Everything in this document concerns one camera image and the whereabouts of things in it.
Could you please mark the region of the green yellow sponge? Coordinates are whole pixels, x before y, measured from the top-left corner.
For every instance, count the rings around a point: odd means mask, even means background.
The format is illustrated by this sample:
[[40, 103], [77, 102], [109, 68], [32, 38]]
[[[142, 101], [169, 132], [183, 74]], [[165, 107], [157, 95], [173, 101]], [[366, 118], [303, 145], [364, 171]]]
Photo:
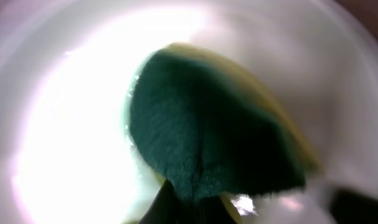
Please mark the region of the green yellow sponge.
[[305, 186], [320, 168], [268, 89], [233, 61], [188, 44], [154, 52], [139, 72], [129, 133], [177, 197], [262, 195]]

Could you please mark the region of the white plate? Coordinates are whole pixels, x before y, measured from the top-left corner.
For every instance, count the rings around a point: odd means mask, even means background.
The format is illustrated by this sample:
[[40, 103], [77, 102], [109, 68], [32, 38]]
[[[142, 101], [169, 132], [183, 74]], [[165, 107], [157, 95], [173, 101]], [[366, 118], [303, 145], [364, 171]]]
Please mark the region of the white plate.
[[378, 199], [378, 44], [333, 1], [0, 1], [0, 223], [138, 220], [160, 185], [126, 136], [141, 62], [210, 49], [273, 91], [322, 163], [306, 192], [240, 197], [244, 223], [333, 223]]

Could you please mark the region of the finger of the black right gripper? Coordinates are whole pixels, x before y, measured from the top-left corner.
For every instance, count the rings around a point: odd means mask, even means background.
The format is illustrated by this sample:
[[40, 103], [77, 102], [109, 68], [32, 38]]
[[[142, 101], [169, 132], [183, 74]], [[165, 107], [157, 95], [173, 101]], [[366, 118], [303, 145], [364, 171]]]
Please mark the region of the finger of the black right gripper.
[[349, 189], [338, 189], [329, 205], [338, 224], [378, 224], [378, 200]]

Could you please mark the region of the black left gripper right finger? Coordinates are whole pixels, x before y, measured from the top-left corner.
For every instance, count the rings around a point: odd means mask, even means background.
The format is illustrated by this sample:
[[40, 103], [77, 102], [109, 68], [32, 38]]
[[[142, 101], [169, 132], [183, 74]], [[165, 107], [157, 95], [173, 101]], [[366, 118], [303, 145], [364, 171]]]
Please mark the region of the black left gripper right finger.
[[236, 224], [221, 197], [203, 198], [197, 204], [196, 224]]

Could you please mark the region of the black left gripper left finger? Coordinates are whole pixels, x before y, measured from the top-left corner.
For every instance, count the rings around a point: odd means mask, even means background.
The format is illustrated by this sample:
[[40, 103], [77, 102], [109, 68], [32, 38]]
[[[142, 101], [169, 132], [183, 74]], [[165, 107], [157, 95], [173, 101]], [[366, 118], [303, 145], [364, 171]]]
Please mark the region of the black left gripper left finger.
[[188, 224], [184, 204], [178, 199], [175, 189], [166, 180], [139, 224]]

